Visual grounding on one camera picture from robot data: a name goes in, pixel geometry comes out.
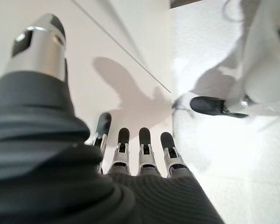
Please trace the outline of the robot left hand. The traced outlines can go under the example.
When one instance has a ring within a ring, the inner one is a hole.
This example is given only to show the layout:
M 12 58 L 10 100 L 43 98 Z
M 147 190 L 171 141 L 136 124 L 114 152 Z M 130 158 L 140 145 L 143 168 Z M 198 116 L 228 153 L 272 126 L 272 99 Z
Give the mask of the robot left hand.
M 138 175 L 129 171 L 127 128 L 103 174 L 112 117 L 101 114 L 87 145 L 90 130 L 75 116 L 65 49 L 63 25 L 53 14 L 14 40 L 0 78 L 0 224 L 221 224 L 168 132 L 161 134 L 167 178 L 145 127 Z

